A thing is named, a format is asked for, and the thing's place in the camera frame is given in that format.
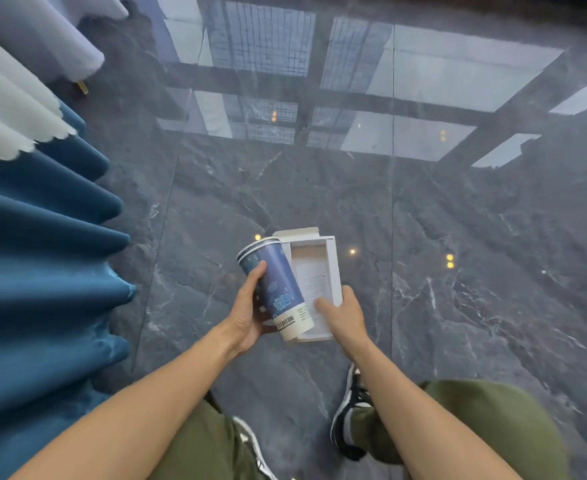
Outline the person's left hand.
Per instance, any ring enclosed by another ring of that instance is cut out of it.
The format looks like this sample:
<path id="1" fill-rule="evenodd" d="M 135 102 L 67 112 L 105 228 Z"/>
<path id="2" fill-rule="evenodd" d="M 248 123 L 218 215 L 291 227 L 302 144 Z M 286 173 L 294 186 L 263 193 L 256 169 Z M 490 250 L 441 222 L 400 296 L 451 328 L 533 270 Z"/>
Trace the person's left hand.
<path id="1" fill-rule="evenodd" d="M 276 326 L 266 324 L 270 320 L 268 312 L 261 311 L 260 307 L 254 307 L 251 300 L 244 298 L 243 284 L 237 292 L 229 315 L 223 321 L 224 329 L 231 341 L 231 358 L 244 354 L 262 335 L 275 333 Z"/>

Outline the person's right hand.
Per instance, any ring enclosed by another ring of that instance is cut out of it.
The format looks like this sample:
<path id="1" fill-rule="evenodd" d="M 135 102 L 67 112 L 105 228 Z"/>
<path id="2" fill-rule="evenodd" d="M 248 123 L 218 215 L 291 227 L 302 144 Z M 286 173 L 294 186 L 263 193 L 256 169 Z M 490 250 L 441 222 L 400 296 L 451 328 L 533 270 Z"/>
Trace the person's right hand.
<path id="1" fill-rule="evenodd" d="M 339 320 L 325 320 L 332 336 L 346 354 L 360 353 L 369 347 L 369 339 L 364 315 L 352 288 L 341 287 L 344 316 Z"/>

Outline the blue and white paper cup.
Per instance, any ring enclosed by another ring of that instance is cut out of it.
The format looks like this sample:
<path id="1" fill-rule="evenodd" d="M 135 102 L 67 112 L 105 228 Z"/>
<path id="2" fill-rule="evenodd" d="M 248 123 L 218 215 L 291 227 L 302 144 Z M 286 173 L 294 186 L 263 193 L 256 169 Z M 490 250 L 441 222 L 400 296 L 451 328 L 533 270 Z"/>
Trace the blue and white paper cup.
<path id="1" fill-rule="evenodd" d="M 261 261 L 266 263 L 266 272 L 256 287 L 257 296 L 284 341 L 297 340 L 314 327 L 283 243 L 277 237 L 251 243 L 238 253 L 236 259 L 245 274 Z"/>

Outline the white cardboard box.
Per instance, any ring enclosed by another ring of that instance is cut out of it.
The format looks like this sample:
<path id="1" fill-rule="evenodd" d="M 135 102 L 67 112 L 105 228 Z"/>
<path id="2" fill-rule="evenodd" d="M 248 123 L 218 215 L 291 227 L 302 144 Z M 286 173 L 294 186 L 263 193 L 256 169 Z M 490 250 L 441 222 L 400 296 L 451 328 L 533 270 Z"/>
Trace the white cardboard box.
<path id="1" fill-rule="evenodd" d="M 282 230 L 274 233 L 297 280 L 305 304 L 313 318 L 314 327 L 293 339 L 294 342 L 332 340 L 334 337 L 314 303 L 325 298 L 334 306 L 343 302 L 336 238 L 323 236 L 317 227 Z"/>

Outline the person's left forearm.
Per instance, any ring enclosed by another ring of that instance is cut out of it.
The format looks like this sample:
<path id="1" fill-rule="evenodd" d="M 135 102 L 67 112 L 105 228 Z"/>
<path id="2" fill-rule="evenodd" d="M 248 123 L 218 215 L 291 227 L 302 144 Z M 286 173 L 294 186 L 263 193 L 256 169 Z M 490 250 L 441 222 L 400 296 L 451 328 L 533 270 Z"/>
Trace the person's left forearm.
<path id="1" fill-rule="evenodd" d="M 100 404 L 9 480 L 146 480 L 180 426 L 234 357 L 219 324 L 189 350 Z"/>

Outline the person's right forearm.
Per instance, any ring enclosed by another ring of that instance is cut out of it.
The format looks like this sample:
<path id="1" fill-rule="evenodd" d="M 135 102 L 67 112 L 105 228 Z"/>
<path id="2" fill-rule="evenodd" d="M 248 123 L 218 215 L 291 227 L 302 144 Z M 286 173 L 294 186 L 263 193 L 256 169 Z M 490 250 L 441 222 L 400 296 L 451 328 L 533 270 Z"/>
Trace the person's right forearm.
<path id="1" fill-rule="evenodd" d="M 367 336 L 349 342 L 346 351 L 361 371 L 375 409 L 412 480 L 522 480 Z"/>

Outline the white paper leaflet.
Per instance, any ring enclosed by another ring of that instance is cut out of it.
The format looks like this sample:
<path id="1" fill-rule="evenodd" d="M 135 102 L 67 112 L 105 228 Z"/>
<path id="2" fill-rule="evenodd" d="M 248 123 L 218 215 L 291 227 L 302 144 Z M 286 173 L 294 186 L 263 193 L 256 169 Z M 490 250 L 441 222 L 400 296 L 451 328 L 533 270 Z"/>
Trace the white paper leaflet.
<path id="1" fill-rule="evenodd" d="M 324 266 L 297 266 L 297 282 L 307 305 L 314 307 L 317 298 L 332 298 L 329 273 Z"/>

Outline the black and white sneaker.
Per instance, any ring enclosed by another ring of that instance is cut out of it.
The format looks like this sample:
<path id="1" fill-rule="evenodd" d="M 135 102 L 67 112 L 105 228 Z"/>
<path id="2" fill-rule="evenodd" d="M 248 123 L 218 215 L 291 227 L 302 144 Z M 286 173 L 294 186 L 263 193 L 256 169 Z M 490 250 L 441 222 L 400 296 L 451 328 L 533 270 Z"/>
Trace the black and white sneaker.
<path id="1" fill-rule="evenodd" d="M 354 410 L 371 408 L 372 406 L 369 392 L 361 379 L 361 372 L 355 363 L 351 363 L 346 375 L 345 394 L 330 426 L 330 440 L 347 460 L 360 461 L 366 455 L 362 448 L 348 442 L 350 416 Z"/>
<path id="2" fill-rule="evenodd" d="M 249 424 L 237 416 L 233 416 L 232 420 L 234 421 L 236 427 L 239 428 L 242 443 L 247 445 L 251 450 L 255 467 L 257 468 L 257 471 L 260 472 L 260 479 L 279 480 L 267 465 L 264 455 L 262 454 L 258 438 Z"/>

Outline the person's olive green trousers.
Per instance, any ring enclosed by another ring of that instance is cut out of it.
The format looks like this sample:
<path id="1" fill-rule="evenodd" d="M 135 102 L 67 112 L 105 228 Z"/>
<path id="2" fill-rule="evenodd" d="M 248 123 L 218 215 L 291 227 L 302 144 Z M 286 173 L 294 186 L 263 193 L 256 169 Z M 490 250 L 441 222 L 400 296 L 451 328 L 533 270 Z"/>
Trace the person's olive green trousers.
<path id="1" fill-rule="evenodd" d="M 520 388 L 480 379 L 423 381 L 419 387 L 488 444 L 523 480 L 571 480 L 558 428 Z M 348 442 L 387 465 L 404 466 L 374 405 L 354 410 Z M 230 417 L 202 400 L 148 480 L 261 480 Z"/>

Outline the blue pleated curtain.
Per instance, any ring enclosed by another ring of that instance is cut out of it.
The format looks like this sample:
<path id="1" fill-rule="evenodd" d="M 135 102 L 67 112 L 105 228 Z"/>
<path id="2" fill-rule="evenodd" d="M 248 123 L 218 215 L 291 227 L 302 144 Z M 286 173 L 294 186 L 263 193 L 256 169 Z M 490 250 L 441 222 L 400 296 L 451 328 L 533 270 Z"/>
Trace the blue pleated curtain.
<path id="1" fill-rule="evenodd" d="M 123 202 L 97 184 L 109 160 L 76 134 L 0 159 L 0 480 L 109 398 L 91 379 L 129 355 L 110 313 L 136 286 L 108 259 L 130 236 L 104 226 Z"/>

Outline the white sheer curtain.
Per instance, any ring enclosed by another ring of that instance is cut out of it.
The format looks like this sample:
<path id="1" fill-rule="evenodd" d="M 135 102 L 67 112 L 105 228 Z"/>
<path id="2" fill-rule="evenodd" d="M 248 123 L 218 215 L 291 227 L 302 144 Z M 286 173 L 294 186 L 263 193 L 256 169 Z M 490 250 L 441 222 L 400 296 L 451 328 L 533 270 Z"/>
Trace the white sheer curtain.
<path id="1" fill-rule="evenodd" d="M 84 82 L 103 67 L 105 54 L 78 28 L 84 18 L 128 15 L 121 0 L 0 0 L 0 191 L 10 198 L 122 206 L 96 183 L 109 161 L 47 83 Z"/>

